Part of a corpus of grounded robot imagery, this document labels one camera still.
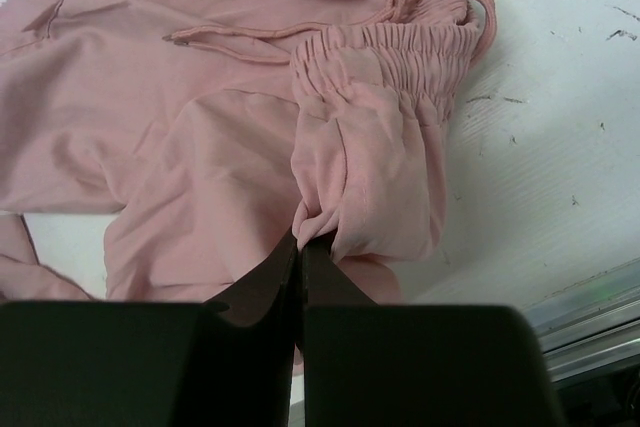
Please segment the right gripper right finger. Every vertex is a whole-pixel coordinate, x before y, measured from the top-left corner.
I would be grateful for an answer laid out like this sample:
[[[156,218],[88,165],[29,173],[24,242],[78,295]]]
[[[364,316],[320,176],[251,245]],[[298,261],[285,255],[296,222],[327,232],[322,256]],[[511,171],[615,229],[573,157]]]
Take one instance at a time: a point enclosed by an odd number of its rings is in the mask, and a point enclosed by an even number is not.
[[[561,426],[537,338],[500,305],[379,305],[318,239],[301,253],[310,426]]]

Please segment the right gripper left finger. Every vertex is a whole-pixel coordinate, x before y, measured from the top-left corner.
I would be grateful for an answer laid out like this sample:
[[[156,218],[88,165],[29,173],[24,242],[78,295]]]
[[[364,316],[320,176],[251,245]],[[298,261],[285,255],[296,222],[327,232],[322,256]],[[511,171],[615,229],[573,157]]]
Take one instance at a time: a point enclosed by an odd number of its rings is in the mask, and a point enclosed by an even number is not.
[[[201,303],[10,302],[5,426],[284,426],[296,243]]]

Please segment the pink trousers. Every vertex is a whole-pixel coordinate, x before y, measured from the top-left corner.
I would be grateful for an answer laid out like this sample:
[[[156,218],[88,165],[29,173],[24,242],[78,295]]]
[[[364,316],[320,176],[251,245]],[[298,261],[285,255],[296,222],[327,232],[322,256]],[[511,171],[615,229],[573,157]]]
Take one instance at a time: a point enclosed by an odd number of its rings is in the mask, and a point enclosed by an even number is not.
[[[87,298],[23,222],[74,213],[114,215],[110,300],[207,300],[291,232],[396,302],[496,27],[494,0],[5,0],[2,298]]]

